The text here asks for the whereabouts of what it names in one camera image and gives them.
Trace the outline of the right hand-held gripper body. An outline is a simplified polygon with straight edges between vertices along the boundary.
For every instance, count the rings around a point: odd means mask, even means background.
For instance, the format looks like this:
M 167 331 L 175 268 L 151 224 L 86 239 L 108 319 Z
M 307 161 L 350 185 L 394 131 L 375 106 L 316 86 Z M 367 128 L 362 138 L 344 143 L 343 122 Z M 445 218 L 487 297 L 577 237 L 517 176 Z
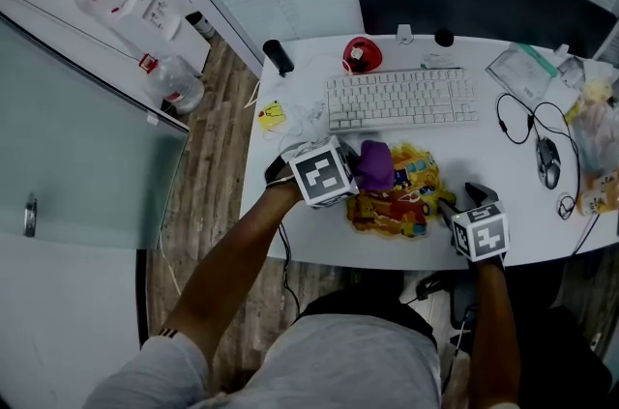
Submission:
M 451 227 L 456 249 L 471 262 L 509 250 L 509 223 L 501 201 L 452 216 Z

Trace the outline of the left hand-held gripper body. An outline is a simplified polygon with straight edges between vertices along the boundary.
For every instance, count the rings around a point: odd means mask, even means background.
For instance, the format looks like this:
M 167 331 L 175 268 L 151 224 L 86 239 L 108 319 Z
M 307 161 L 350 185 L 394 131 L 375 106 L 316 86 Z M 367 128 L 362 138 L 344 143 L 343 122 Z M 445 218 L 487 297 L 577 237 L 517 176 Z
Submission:
M 327 208 L 354 197 L 359 188 L 344 158 L 343 143 L 330 135 L 288 146 L 265 170 L 266 186 L 294 182 L 311 208 Z

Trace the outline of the purple cloth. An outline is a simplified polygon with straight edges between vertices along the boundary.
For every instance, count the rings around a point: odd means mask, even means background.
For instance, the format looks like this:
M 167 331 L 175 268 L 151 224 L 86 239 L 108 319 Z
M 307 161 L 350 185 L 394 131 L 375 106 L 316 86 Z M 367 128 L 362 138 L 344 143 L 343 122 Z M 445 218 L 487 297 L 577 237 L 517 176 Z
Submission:
M 395 166 L 389 146 L 384 142 L 364 140 L 354 175 L 359 190 L 391 190 L 395 182 Z

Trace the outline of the colourful printed cloth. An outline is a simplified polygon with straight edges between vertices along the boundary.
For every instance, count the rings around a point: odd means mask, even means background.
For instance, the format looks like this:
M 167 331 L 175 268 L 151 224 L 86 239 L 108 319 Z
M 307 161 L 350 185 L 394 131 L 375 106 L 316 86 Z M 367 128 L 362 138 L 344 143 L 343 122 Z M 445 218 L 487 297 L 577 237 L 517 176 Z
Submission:
M 403 142 L 391 148 L 395 164 L 390 190 L 363 190 L 346 201 L 346 217 L 360 232 L 387 238 L 422 238 L 438 216 L 438 200 L 457 201 L 440 176 L 431 152 Z

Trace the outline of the person's left forearm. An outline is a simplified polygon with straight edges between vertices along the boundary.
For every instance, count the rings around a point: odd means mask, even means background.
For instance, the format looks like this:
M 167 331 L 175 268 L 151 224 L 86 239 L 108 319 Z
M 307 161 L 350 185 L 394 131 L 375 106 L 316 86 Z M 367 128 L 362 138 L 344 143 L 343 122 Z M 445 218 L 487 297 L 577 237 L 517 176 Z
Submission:
M 211 363 L 265 263 L 283 218 L 301 199 L 291 181 L 265 189 L 193 270 L 162 328 L 188 337 Z

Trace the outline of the person's right forearm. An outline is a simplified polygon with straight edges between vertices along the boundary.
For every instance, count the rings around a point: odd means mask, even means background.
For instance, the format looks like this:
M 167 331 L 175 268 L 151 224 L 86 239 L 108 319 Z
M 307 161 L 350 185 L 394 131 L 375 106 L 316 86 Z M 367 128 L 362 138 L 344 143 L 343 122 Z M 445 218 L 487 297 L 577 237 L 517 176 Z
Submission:
M 477 262 L 475 270 L 478 312 L 470 361 L 469 408 L 517 404 L 521 360 L 504 270 L 493 258 Z

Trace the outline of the grey computer mouse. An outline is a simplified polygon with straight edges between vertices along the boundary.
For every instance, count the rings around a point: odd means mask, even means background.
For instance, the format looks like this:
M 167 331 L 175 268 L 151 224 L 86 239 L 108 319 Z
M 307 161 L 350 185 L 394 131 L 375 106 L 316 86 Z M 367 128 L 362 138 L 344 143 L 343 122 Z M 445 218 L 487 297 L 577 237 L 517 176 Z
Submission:
M 555 143 L 548 137 L 540 137 L 536 145 L 536 160 L 541 183 L 554 190 L 561 174 L 561 161 Z

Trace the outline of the white keyboard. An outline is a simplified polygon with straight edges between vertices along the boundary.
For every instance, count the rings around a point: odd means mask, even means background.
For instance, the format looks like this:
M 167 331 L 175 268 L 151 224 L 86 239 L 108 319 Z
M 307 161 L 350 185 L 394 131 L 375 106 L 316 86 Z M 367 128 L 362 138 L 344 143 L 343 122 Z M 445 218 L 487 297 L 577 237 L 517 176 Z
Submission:
M 451 127 L 480 118 L 473 80 L 461 68 L 333 76 L 325 91 L 331 132 Z

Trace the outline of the yellow small toy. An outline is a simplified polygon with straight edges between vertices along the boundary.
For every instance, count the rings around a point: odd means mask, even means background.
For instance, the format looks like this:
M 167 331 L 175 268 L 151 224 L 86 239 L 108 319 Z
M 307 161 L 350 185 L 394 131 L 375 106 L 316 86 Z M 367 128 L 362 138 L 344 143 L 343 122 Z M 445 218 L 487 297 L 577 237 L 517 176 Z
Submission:
M 272 131 L 285 121 L 286 115 L 278 101 L 268 103 L 257 114 L 258 125 L 264 131 Z

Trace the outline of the red round gadget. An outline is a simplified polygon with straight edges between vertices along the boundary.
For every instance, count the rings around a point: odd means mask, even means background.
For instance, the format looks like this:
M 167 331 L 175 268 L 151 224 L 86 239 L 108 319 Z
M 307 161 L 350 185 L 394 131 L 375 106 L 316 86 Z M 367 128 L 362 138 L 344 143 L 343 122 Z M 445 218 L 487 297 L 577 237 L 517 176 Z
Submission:
M 378 69 L 382 62 L 381 50 L 365 37 L 356 37 L 351 40 L 342 54 L 342 66 L 347 73 L 370 73 Z

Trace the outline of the orange drink bottle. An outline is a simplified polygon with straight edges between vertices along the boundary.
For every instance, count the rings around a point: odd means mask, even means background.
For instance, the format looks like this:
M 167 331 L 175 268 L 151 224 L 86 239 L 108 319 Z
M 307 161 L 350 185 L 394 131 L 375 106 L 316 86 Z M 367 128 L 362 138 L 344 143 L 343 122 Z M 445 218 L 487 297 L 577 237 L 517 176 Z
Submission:
M 591 179 L 576 207 L 584 216 L 619 211 L 619 168 Z

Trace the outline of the person's black trousers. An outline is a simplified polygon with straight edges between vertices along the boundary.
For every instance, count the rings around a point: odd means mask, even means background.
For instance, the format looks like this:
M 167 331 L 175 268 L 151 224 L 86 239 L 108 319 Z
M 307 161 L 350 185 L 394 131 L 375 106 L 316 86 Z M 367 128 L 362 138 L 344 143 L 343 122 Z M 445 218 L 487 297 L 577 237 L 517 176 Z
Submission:
M 301 312 L 301 318 L 324 315 L 343 314 L 380 318 L 418 332 L 429 338 L 434 344 L 436 339 L 433 328 L 418 312 L 403 304 L 398 296 L 373 294 L 369 289 L 350 287 L 319 297 Z

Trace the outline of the black cylinder bottle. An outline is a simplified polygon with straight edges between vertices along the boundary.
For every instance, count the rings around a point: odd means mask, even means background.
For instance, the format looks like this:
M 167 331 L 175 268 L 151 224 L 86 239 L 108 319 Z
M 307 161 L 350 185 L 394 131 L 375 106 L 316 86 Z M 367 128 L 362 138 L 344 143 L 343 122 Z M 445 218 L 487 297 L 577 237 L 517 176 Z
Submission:
M 286 77 L 288 73 L 294 71 L 294 63 L 280 41 L 275 39 L 268 40 L 263 44 L 262 50 L 273 63 L 281 77 Z

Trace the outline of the clear zip bag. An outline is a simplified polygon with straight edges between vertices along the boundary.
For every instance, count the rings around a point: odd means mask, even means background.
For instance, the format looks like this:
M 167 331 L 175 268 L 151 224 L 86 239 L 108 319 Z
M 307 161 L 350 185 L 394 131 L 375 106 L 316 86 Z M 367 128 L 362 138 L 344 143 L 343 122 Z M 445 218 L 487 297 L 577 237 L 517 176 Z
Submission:
M 527 107 L 537 106 L 559 70 L 528 44 L 510 43 L 486 71 Z

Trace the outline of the small paper card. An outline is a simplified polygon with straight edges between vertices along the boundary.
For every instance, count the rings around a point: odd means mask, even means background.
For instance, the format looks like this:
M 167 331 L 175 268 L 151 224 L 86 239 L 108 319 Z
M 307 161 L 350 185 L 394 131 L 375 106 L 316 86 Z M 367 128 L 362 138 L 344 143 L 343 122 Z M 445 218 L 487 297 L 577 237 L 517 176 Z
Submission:
M 424 69 L 454 69 L 457 63 L 451 53 L 427 53 L 421 60 Z

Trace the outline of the plastic snack bag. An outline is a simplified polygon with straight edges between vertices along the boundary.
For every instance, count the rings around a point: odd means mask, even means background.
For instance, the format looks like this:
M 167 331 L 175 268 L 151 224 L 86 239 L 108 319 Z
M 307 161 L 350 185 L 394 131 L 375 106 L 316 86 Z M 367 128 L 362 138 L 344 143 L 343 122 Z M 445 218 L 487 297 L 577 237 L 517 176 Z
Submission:
M 567 119 L 586 174 L 619 166 L 619 97 L 606 79 L 584 85 Z

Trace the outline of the black office chair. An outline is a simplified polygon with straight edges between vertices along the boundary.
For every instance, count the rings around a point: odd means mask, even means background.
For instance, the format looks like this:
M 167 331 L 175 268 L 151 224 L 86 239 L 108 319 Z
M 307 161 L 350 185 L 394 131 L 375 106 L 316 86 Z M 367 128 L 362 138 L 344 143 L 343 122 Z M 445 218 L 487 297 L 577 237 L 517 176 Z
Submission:
M 573 314 L 553 304 L 563 270 L 558 260 L 506 271 L 521 360 L 520 409 L 602 409 L 611 390 L 610 371 Z

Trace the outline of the small clear box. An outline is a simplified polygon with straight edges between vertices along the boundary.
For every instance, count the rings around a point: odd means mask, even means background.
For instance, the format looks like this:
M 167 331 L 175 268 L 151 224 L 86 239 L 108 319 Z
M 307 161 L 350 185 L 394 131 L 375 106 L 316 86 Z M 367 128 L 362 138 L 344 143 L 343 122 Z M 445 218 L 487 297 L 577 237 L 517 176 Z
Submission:
M 558 66 L 561 79 L 570 88 L 581 91 L 585 84 L 584 63 L 577 57 L 570 57 Z

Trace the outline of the clear water jug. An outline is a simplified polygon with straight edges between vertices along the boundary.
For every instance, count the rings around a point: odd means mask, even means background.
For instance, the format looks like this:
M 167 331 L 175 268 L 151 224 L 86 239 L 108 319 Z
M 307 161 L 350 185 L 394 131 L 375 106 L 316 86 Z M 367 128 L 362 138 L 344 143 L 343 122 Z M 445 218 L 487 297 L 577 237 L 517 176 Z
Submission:
M 203 83 L 178 56 L 154 57 L 144 54 L 138 66 L 152 89 L 170 103 L 178 114 L 194 111 L 204 96 Z

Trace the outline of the person's white shirt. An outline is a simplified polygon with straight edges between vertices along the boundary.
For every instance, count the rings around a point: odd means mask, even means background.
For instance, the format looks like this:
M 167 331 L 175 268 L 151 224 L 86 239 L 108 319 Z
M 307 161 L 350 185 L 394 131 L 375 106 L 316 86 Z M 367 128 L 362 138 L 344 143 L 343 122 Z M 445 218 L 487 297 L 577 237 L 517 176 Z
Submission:
M 310 315 L 272 345 L 246 386 L 215 394 L 209 366 L 182 334 L 154 336 L 83 409 L 440 409 L 432 340 L 362 315 Z

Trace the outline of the black monitor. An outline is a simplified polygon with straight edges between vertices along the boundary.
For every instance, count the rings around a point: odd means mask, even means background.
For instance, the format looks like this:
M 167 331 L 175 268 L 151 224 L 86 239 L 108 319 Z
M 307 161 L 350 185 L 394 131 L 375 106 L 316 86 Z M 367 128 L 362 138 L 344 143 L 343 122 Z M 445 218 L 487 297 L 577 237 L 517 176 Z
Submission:
M 407 25 L 415 35 L 447 30 L 483 38 L 555 49 L 564 44 L 592 57 L 619 17 L 589 0 L 359 0 L 370 35 L 396 33 Z

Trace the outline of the small black-white bin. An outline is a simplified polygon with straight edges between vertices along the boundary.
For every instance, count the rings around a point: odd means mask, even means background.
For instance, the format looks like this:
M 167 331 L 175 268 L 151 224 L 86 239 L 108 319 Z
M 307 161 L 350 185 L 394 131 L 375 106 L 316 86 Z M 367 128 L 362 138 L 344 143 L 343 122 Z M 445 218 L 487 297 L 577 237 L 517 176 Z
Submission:
M 214 37 L 216 31 L 201 12 L 186 15 L 186 21 L 206 40 Z

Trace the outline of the white water dispenser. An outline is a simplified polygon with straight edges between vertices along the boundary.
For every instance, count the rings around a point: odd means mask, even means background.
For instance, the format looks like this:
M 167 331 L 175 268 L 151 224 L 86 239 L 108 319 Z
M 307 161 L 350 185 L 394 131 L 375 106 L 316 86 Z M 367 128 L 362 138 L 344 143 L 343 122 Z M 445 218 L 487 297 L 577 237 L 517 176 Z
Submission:
M 178 56 L 202 74 L 210 44 L 169 0 L 74 0 L 98 23 L 152 56 Z

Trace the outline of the frosted glass door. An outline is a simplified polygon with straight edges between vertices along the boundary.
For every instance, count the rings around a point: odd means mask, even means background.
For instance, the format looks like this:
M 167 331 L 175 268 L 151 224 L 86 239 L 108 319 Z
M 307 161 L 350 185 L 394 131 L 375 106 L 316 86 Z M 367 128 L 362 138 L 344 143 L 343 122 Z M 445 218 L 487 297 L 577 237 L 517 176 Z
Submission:
M 0 234 L 151 249 L 188 130 L 99 80 L 0 14 Z

